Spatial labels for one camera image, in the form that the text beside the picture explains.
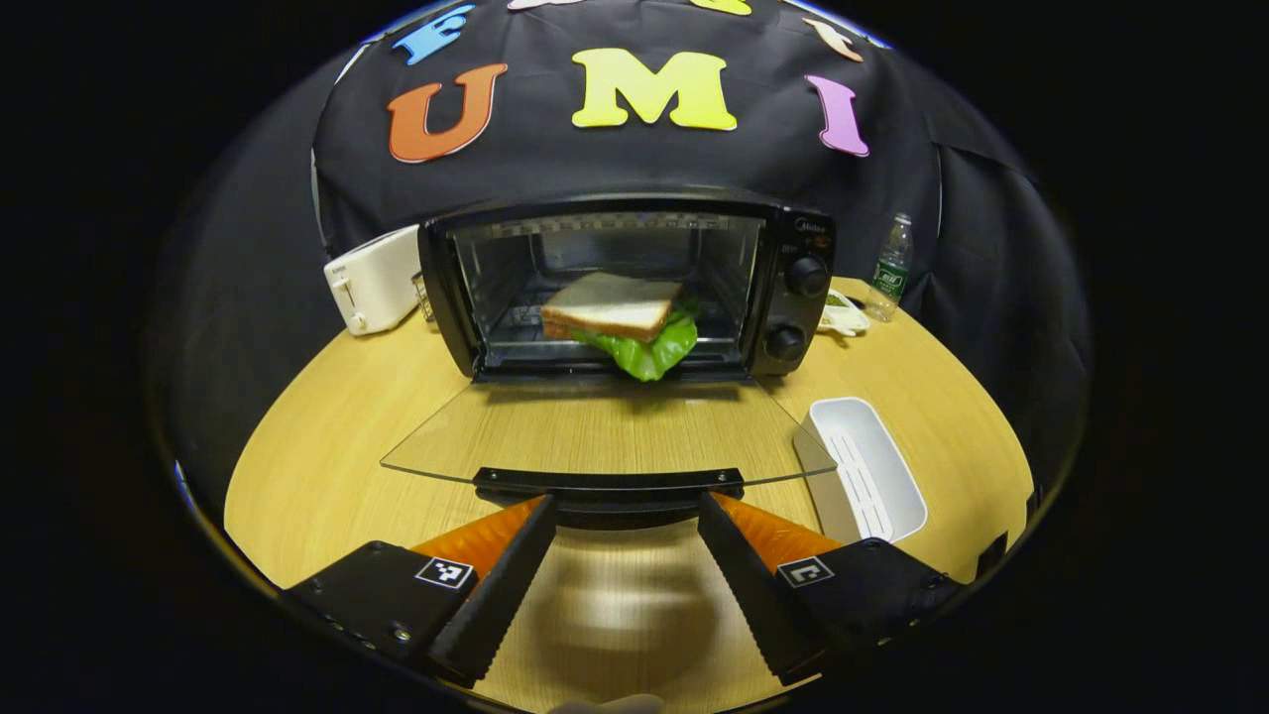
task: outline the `wooden table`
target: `wooden table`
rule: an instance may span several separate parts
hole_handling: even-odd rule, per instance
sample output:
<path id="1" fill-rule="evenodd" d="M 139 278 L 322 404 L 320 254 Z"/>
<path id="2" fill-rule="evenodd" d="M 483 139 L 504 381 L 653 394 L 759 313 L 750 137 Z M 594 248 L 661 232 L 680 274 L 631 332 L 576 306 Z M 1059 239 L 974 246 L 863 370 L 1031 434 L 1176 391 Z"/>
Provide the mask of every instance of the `wooden table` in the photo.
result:
<path id="1" fill-rule="evenodd" d="M 834 287 L 867 293 L 854 279 Z M 287 588 L 368 540 L 410 548 L 492 512 L 471 486 L 379 465 L 468 384 L 418 312 L 386 334 L 340 332 L 253 434 L 230 484 L 227 533 Z M 1016 438 L 956 356 L 906 313 L 874 320 L 858 337 L 816 335 L 801 369 L 763 387 L 798 421 L 819 399 L 873 405 L 929 509 L 925 528 L 897 545 L 930 567 L 967 582 L 996 536 L 1008 531 L 1013 545 L 1025 526 L 1032 479 Z M 746 501 L 816 526 L 802 481 L 755 487 Z M 532 711 L 646 691 L 667 710 L 702 711 L 784 689 L 693 520 L 560 529 L 475 691 Z"/>

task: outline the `yellow letter m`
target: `yellow letter m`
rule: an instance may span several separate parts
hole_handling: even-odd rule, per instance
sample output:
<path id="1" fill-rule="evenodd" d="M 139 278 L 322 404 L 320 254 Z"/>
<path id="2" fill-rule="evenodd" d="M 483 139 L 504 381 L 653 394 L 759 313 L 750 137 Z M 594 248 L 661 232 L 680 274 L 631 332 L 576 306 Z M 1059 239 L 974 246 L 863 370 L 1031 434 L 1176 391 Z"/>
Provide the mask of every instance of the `yellow letter m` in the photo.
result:
<path id="1" fill-rule="evenodd" d="M 680 127 L 731 131 L 736 117 L 727 113 L 722 99 L 721 72 L 727 62 L 713 55 L 679 52 L 652 72 L 626 49 L 605 47 L 584 49 L 572 61 L 586 67 L 586 98 L 580 112 L 572 114 L 579 127 L 614 127 L 626 123 L 629 113 L 617 105 L 621 91 L 638 118 L 654 123 L 661 117 L 670 98 L 679 95 L 679 105 L 670 112 L 670 120 Z"/>

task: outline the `white tray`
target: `white tray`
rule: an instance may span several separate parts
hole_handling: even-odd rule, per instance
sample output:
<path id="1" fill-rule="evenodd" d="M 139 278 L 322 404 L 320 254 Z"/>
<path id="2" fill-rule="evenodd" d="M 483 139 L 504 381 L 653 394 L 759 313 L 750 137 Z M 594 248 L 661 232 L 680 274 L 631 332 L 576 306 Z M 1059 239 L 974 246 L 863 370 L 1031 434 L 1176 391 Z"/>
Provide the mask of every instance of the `white tray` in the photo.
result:
<path id="1" fill-rule="evenodd" d="M 829 294 L 844 302 L 845 306 L 841 307 L 825 302 L 824 312 L 820 315 L 820 323 L 816 326 L 816 331 L 834 330 L 840 331 L 846 336 L 855 336 L 872 326 L 868 317 L 862 309 L 859 309 L 859 307 L 855 307 L 855 303 L 851 302 L 849 297 L 836 289 L 832 289 L 831 287 L 829 288 Z"/>
<path id="2" fill-rule="evenodd" d="M 811 406 L 803 426 L 838 463 L 836 478 L 806 479 L 824 535 L 841 543 L 897 543 L 925 526 L 925 498 L 872 405 L 854 397 L 822 399 Z M 794 448 L 801 455 L 807 445 L 794 441 Z"/>

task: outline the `water bottle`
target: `water bottle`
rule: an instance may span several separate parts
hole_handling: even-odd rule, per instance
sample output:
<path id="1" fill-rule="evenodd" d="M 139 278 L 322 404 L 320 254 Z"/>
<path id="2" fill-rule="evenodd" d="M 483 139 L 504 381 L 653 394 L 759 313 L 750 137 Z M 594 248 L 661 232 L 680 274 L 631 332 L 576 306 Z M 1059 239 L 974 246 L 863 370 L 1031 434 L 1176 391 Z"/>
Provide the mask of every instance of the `water bottle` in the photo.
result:
<path id="1" fill-rule="evenodd" d="M 890 236 L 881 246 L 877 257 L 877 270 L 873 271 L 872 289 L 868 290 L 868 306 L 864 312 L 888 322 L 898 306 L 898 298 L 907 287 L 907 268 L 912 261 L 912 218 L 906 213 L 895 216 Z"/>

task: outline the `black knob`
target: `black knob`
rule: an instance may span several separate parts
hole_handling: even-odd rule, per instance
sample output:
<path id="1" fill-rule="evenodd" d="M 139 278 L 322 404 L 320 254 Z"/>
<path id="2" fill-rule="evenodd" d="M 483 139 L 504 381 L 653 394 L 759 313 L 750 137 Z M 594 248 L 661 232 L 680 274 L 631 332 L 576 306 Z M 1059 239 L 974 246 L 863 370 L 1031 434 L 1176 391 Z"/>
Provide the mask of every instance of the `black knob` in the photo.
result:
<path id="1" fill-rule="evenodd" d="M 780 363 L 792 363 L 806 351 L 806 332 L 794 326 L 782 326 L 766 335 L 766 353 Z"/>
<path id="2" fill-rule="evenodd" d="M 824 260 L 815 255 L 803 255 L 789 264 L 784 279 L 789 289 L 803 295 L 816 297 L 824 294 L 829 288 L 829 269 L 824 266 Z"/>

